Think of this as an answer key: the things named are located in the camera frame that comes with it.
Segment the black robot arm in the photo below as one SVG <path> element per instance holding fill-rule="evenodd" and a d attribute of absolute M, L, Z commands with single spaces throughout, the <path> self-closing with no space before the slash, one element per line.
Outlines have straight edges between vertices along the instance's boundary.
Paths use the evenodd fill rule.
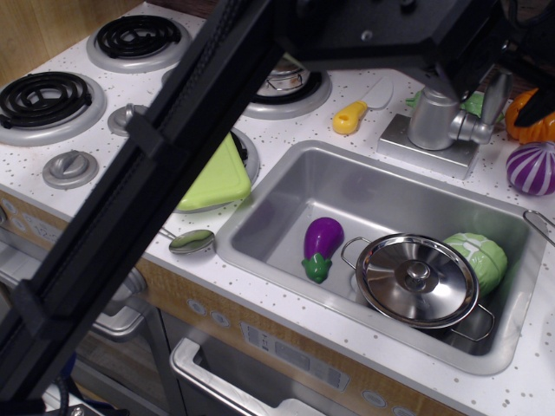
<path fill-rule="evenodd" d="M 491 67 L 554 109 L 553 63 L 534 20 L 497 1 L 222 1 L 1 324 L 1 412 L 42 414 L 42 395 L 284 54 L 307 69 L 392 68 L 464 101 Z"/>

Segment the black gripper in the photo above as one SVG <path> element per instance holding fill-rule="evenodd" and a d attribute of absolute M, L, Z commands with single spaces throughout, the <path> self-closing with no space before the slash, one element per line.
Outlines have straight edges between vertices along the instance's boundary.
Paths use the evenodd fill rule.
<path fill-rule="evenodd" d="M 534 87 L 554 86 L 554 2 L 501 1 L 510 23 L 506 51 L 498 65 Z M 536 89 L 519 110 L 516 127 L 530 127 L 554 113 L 554 91 Z"/>

